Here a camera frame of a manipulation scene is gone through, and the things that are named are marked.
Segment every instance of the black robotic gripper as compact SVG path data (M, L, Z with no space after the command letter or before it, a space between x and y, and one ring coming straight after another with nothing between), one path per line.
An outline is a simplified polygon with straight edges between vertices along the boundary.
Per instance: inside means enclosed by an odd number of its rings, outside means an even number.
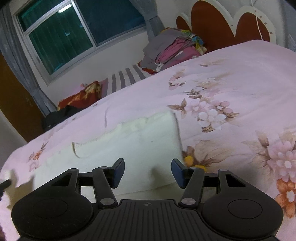
M276 241L283 212L275 200L226 169L218 174L186 168L179 160L172 174L185 189L174 200L121 200L111 188L123 176L123 159L90 173L69 169L13 207L19 241ZM96 203L81 195L93 186ZM200 203L203 187L216 195Z

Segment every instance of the orange flower print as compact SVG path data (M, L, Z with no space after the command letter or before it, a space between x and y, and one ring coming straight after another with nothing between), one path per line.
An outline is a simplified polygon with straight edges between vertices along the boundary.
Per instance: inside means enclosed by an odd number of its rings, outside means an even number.
M215 172L214 165L227 159L232 149L219 148L213 141L199 141L195 147L187 146L186 151L182 151L184 163L187 167L199 167L205 172Z
M35 154L33 160L38 160L41 154L42 154L42 151L41 151L41 150L38 151L38 152Z
M43 153L43 151L45 150L45 147L46 147L47 143L48 142L43 143L42 146L41 146L41 149L38 152L36 152L36 153L33 152L30 155L29 160L27 161L27 162L31 161L30 169L29 169L30 172L39 167L38 159L39 159L40 155Z
M276 181L277 188L280 194L275 198L277 203L284 210L285 215L289 218L294 217L295 215L295 183L289 180L284 182L282 179Z

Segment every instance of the gray cloth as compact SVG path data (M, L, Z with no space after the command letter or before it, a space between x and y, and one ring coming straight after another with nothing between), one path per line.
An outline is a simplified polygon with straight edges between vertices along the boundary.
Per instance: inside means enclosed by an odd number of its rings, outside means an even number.
M141 68L147 68L147 69L152 69L156 70L157 65L153 59L150 59L148 56L144 56L143 60L140 62L140 67Z
M129 0L133 6L143 15L146 22L148 39L151 41L157 36L164 26L157 15L157 6L155 0Z
M0 50L13 74L33 97L42 114L45 116L56 111L55 105L40 89L25 56L12 21L9 4L0 10Z
M166 31L163 31L143 49L144 55L155 61L157 56L165 51L176 38L188 39L184 33L175 29L169 28Z

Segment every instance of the glass pane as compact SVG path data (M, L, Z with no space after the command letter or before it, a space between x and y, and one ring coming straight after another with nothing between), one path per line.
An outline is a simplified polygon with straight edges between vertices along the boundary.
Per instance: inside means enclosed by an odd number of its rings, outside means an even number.
M76 2L98 44L145 24L143 16L129 0L76 0Z
M49 74L93 46L73 6L56 12L29 37Z
M32 0L18 14L18 19L24 32L50 9L57 6L63 0Z

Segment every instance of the metal screw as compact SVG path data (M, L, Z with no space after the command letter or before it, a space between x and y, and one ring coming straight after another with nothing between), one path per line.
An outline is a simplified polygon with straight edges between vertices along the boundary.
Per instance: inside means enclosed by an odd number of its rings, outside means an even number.
M111 205L115 203L115 201L112 198L103 198L101 199L100 203L102 203L103 205Z
M185 205L193 205L194 203L196 203L196 201L193 198L183 198L181 200L181 203Z

